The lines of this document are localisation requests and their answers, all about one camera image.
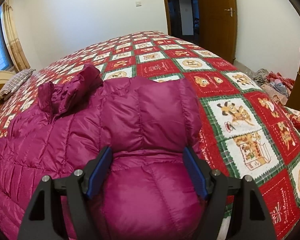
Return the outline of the beige patterned curtain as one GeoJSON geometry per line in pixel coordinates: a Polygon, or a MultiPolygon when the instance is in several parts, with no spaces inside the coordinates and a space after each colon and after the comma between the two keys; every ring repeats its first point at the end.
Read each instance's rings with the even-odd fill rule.
{"type": "Polygon", "coordinates": [[[5,42],[16,72],[30,69],[30,64],[21,46],[13,19],[12,0],[4,0],[1,6],[1,20],[4,27],[5,42]]]}

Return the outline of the white wall light switch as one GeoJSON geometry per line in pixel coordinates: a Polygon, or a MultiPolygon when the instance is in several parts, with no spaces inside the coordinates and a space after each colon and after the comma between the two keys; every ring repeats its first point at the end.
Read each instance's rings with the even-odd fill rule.
{"type": "Polygon", "coordinates": [[[137,1],[135,4],[136,4],[136,6],[137,6],[137,7],[140,7],[140,6],[142,6],[142,4],[141,4],[141,2],[140,2],[140,1],[137,1]]]}

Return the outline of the magenta puffer down jacket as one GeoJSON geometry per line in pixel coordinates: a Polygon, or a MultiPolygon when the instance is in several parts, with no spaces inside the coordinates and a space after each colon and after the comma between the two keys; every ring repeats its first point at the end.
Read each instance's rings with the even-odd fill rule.
{"type": "Polygon", "coordinates": [[[191,239],[204,203],[182,152],[199,152],[198,99],[186,79],[103,81],[86,65],[71,81],[39,86],[37,100],[0,137],[0,230],[16,239],[45,175],[69,176],[103,147],[113,162],[89,208],[104,239],[191,239]]]}

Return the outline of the red patchwork cartoon quilt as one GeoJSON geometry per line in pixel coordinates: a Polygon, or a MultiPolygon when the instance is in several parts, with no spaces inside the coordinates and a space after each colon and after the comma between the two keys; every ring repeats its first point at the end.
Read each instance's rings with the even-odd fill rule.
{"type": "Polygon", "coordinates": [[[144,77],[186,79],[198,99],[198,157],[230,177],[253,177],[277,239],[295,238],[300,222],[300,112],[282,107],[228,61],[157,31],[93,44],[36,72],[0,109],[0,137],[37,100],[40,85],[72,80],[86,65],[103,81],[144,77]]]}

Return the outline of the striped grey pillow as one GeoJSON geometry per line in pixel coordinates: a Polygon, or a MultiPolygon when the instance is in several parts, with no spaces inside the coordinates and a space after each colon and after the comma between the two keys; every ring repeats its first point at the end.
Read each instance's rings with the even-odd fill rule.
{"type": "Polygon", "coordinates": [[[0,90],[0,101],[7,101],[27,81],[34,69],[24,69],[10,78],[0,90]]]}

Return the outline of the brown wooden door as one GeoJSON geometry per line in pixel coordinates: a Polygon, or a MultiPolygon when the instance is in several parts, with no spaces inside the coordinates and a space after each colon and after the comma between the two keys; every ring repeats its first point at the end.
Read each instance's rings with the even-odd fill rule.
{"type": "Polygon", "coordinates": [[[198,0],[200,46],[226,61],[235,60],[237,43],[236,0],[198,0]],[[233,17],[225,9],[233,8],[233,17]]]}

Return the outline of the pile of clothes on floor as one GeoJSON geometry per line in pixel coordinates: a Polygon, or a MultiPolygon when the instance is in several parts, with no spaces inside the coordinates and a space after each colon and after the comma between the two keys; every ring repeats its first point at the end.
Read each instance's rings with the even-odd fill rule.
{"type": "Polygon", "coordinates": [[[271,100],[281,106],[286,105],[295,84],[295,80],[266,69],[259,69],[252,75],[252,79],[269,95],[271,100]]]}

